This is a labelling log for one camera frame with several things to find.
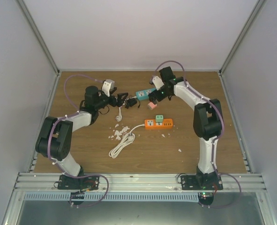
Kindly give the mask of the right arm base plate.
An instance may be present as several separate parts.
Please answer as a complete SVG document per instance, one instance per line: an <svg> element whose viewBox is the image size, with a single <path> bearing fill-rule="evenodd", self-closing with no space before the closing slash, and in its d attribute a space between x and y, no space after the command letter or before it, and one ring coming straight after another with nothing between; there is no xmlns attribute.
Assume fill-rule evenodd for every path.
<svg viewBox="0 0 277 225"><path fill-rule="evenodd" d="M221 178L215 173L193 175L181 173L177 177L177 182L181 185L182 190L223 190Z"/></svg>

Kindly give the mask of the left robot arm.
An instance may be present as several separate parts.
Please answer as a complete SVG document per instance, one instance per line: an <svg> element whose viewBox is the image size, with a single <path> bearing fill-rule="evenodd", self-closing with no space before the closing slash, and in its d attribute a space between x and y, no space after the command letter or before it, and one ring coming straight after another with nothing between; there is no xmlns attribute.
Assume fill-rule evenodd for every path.
<svg viewBox="0 0 277 225"><path fill-rule="evenodd" d="M43 122L35 150L58 166L64 175L69 176L68 183L74 189L81 189L85 178L82 167L70 153L72 134L92 125L97 120L100 109L122 106L128 93L114 96L116 90L116 87L98 89L96 86L89 86L85 89L84 100L80 102L75 113L60 118L48 116Z"/></svg>

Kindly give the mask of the green charger plug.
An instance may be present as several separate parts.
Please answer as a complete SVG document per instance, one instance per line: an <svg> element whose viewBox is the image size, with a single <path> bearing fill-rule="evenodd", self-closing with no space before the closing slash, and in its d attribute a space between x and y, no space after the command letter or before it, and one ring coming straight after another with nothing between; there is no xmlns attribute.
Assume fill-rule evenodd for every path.
<svg viewBox="0 0 277 225"><path fill-rule="evenodd" d="M164 121L164 116L163 115L156 115L155 116L155 123L157 125L162 125L163 121Z"/></svg>

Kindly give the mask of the pink charger plug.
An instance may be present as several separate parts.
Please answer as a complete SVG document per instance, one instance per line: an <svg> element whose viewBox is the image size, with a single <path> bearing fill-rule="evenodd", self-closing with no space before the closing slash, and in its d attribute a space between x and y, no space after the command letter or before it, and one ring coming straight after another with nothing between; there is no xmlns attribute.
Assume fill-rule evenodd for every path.
<svg viewBox="0 0 277 225"><path fill-rule="evenodd" d="M148 108L149 108L150 110L153 110L153 109L155 109L156 107L157 107L157 104L152 103L152 102L149 102L149 103L148 103Z"/></svg>

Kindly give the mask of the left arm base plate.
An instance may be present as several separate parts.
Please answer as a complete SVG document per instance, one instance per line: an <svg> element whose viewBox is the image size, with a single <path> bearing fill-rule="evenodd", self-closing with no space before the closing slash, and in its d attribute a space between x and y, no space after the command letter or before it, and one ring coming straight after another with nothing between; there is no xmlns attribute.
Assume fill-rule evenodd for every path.
<svg viewBox="0 0 277 225"><path fill-rule="evenodd" d="M54 183L54 186L59 190L98 190L99 176L90 176L85 178L71 178L61 175L59 181Z"/></svg>

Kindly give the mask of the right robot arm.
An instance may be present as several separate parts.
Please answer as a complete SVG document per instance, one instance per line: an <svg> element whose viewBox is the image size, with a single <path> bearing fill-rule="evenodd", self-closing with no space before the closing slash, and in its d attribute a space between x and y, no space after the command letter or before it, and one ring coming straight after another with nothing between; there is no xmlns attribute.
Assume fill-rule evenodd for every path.
<svg viewBox="0 0 277 225"><path fill-rule="evenodd" d="M217 174L217 143L225 131L220 101L199 93L184 77L176 77L170 67L161 69L159 76L151 78L150 84L156 88L149 94L150 102L155 104L176 96L193 109L193 130L200 141L195 180L199 189L208 189L213 183L210 175Z"/></svg>

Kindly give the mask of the orange power strip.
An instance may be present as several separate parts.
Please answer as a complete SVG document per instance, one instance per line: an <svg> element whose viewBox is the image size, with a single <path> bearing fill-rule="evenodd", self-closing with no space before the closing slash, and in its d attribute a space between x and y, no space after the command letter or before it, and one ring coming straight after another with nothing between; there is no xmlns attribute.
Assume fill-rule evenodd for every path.
<svg viewBox="0 0 277 225"><path fill-rule="evenodd" d="M147 119L144 121L145 128L148 130L162 130L162 129L172 129L173 120L163 119L162 122L156 122L155 119Z"/></svg>

